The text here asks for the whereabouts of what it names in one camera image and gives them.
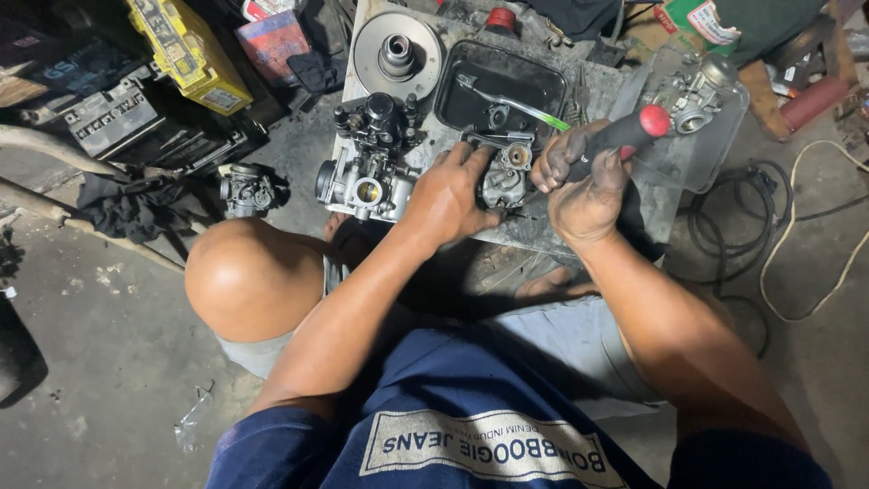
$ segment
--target bare foot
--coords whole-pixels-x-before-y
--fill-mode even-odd
[[[353,216],[343,212],[332,212],[332,215],[326,220],[326,224],[323,225],[323,240],[327,243],[331,243],[332,238],[335,237],[335,233],[338,231],[338,227],[341,226],[341,223],[351,217]]]
[[[597,286],[592,282],[569,287],[571,277],[570,269],[566,266],[560,266],[542,277],[528,280],[516,290],[516,304],[525,307],[598,293]]]

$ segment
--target navy blue t-shirt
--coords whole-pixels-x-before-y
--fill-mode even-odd
[[[343,424],[256,412],[217,443],[208,489],[658,487],[546,380],[473,330],[416,330]],[[670,487],[830,487],[807,454],[750,432],[683,439]]]

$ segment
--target screwdriver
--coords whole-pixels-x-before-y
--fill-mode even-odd
[[[645,107],[616,120],[591,137],[580,159],[570,165],[568,182],[579,182],[592,172],[592,162],[607,148],[620,148],[622,160],[670,131],[670,115],[659,105]]]

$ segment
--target concrete floor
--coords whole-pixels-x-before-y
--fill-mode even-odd
[[[269,214],[269,221],[283,229],[318,235],[328,215],[311,187],[320,162],[330,153],[330,108],[338,99],[325,97],[301,121],[284,121],[272,143],[248,158],[273,164],[290,181],[288,205]],[[795,151],[828,138],[838,140],[839,135],[832,123],[820,121],[791,144],[770,143],[747,117],[727,165],[768,157],[789,169]],[[798,214],[866,193],[853,167],[826,147],[808,155],[798,182]],[[71,202],[74,183],[53,193]],[[729,198],[714,199],[720,202],[710,210],[735,241],[755,231],[755,222],[742,217]],[[58,230],[26,212],[12,227],[13,242],[26,251],[11,281],[18,291],[12,302],[39,344],[49,374],[28,397],[0,412],[3,487],[201,487],[217,438],[242,416],[260,381],[222,355],[190,309],[179,274],[113,245],[105,247],[79,231]],[[835,283],[866,229],[865,206],[798,224],[769,271],[775,304],[790,314],[806,311]],[[165,243],[157,245],[168,249]],[[680,224],[667,268],[708,277],[702,273],[711,274],[713,263],[695,255]],[[869,255],[864,252],[842,288],[812,318],[795,325],[772,321],[772,344],[764,359],[815,456],[838,487],[869,482],[863,457],[869,444],[869,330],[860,319],[869,315],[869,302],[859,285],[867,266]],[[758,271],[726,292],[758,299]],[[756,319],[743,311],[736,316],[746,337],[756,337]],[[173,424],[196,402],[195,386],[211,380],[215,404],[197,428],[200,449],[183,453]],[[674,446],[673,410],[601,425],[666,483]]]

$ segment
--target black tray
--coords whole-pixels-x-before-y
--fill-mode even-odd
[[[462,88],[455,79],[459,72],[476,76],[474,87],[481,91],[510,97],[555,116],[561,114],[567,95],[567,79],[563,74],[513,52],[461,40],[449,52],[434,100],[434,114],[444,125],[463,131],[475,124],[476,135],[487,140],[486,135],[506,136],[508,131],[534,131],[534,150],[542,149],[554,131],[552,126],[510,108],[507,124],[491,131],[487,109],[492,103]],[[490,141],[498,146],[506,142],[504,137],[493,137]]]

